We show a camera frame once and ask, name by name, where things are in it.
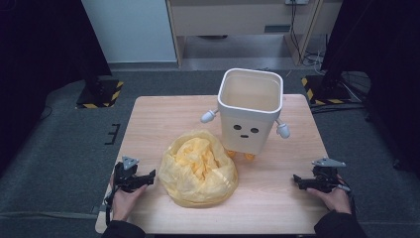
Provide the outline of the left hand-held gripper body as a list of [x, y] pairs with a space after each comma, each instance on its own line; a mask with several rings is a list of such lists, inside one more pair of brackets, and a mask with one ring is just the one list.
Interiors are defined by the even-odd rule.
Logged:
[[138, 162], [138, 159], [123, 156], [122, 161], [114, 167], [114, 185], [125, 192], [133, 192]]

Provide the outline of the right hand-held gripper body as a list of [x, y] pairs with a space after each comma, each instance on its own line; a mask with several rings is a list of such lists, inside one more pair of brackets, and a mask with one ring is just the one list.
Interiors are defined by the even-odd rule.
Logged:
[[317, 189], [329, 193], [334, 188], [339, 188], [349, 192], [350, 188], [345, 181], [338, 178], [338, 168], [344, 168], [346, 164], [330, 158], [322, 158], [312, 163], [314, 166], [312, 173], [319, 182]]

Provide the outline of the yellow plastic bag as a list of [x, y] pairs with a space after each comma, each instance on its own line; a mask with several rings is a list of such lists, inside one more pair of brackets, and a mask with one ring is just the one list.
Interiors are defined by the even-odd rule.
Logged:
[[163, 153], [160, 183], [183, 207], [210, 207], [228, 199], [239, 184], [233, 160], [207, 130], [185, 133]]

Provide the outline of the person's left hand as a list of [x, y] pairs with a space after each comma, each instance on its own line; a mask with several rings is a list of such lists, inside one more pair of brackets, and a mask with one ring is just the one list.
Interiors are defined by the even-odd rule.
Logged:
[[143, 185], [133, 192], [117, 190], [114, 194], [112, 204], [112, 219], [118, 221], [127, 221], [132, 213], [137, 201], [146, 191], [147, 185]]

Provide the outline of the person's right hand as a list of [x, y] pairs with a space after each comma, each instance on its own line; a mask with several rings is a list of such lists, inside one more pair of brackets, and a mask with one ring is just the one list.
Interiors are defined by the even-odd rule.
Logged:
[[311, 195], [320, 198], [329, 210], [335, 210], [339, 213], [352, 213], [350, 199], [347, 193], [339, 188], [334, 188], [331, 192], [325, 193], [315, 188], [307, 188], [306, 191]]

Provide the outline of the black stand with striped base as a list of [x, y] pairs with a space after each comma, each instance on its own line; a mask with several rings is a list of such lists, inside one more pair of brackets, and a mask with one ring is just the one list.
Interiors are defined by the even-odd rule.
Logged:
[[323, 75], [306, 75], [301, 79], [309, 102], [313, 105], [344, 104], [351, 101], [348, 89], [340, 80]]
[[123, 84], [124, 82], [118, 79], [87, 82], [76, 101], [76, 107], [78, 109], [112, 107], [120, 95]]

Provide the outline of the black curtain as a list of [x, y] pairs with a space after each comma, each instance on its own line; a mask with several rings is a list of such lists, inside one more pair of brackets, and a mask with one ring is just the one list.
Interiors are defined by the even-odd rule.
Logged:
[[0, 0], [0, 173], [52, 91], [110, 73], [81, 0]]
[[401, 166], [420, 178], [420, 0], [343, 0], [322, 68], [370, 79], [367, 102]]

